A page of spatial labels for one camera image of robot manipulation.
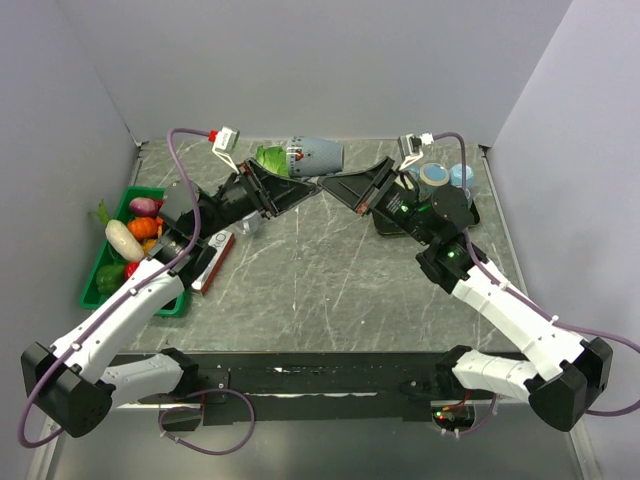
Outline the grey-blue hexagonal mug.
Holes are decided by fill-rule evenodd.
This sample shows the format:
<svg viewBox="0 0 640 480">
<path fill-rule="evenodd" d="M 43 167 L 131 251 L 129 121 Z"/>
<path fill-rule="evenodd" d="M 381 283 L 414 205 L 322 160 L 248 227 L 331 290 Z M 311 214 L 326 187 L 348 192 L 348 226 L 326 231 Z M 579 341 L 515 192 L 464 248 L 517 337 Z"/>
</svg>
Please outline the grey-blue hexagonal mug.
<svg viewBox="0 0 640 480">
<path fill-rule="evenodd" d="M 461 163 L 453 165 L 449 169 L 449 183 L 454 187 L 462 188 L 463 180 L 466 180 L 466 188 L 472 190 L 475 181 L 473 169 L 469 165 L 464 169 Z"/>
</svg>

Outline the grey plastic measuring cup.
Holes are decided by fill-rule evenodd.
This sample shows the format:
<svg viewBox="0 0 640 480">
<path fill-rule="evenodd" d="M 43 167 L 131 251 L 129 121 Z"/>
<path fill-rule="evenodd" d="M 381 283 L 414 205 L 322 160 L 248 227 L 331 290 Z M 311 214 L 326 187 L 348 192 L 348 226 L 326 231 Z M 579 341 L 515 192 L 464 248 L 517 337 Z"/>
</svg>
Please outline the grey plastic measuring cup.
<svg viewBox="0 0 640 480">
<path fill-rule="evenodd" d="M 239 222 L 239 229 L 244 235 L 255 234 L 262 224 L 262 216 L 258 211 L 243 217 Z"/>
</svg>

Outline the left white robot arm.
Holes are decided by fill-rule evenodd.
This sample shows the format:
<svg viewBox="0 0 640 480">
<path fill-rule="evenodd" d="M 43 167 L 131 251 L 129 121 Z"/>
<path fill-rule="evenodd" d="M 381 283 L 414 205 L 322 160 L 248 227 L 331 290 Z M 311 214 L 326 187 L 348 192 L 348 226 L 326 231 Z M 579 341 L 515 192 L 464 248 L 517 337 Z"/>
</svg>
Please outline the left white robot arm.
<svg viewBox="0 0 640 480">
<path fill-rule="evenodd" d="M 112 366 L 124 344 L 185 292 L 214 258 L 209 238 L 257 212 L 278 217 L 316 195 L 317 185 L 276 175 L 248 159 L 213 195 L 188 177 L 164 192 L 164 233 L 133 275 L 89 318 L 51 346 L 21 355 L 28 406 L 37 406 L 73 438 L 97 427 L 115 407 L 157 394 L 177 402 L 198 388 L 198 366 L 175 348 Z"/>
</svg>

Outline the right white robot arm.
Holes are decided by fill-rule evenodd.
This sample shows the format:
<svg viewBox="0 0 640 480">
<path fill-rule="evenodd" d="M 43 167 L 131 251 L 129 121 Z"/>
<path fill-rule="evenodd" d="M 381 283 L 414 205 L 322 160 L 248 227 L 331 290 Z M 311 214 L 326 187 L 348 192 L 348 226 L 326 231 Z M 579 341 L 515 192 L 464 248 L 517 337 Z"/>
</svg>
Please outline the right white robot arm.
<svg viewBox="0 0 640 480">
<path fill-rule="evenodd" d="M 415 239 L 424 248 L 416 259 L 426 277 L 480 313 L 523 354 L 513 360 L 452 349 L 436 376 L 444 396 L 484 390 L 517 399 L 547 425 L 570 431 L 605 390 L 612 348 L 599 337 L 587 340 L 556 326 L 527 305 L 526 296 L 467 238 L 474 217 L 461 188 L 445 184 L 420 198 L 406 187 L 409 181 L 385 158 L 318 184 L 355 213 L 377 213 Z"/>
</svg>

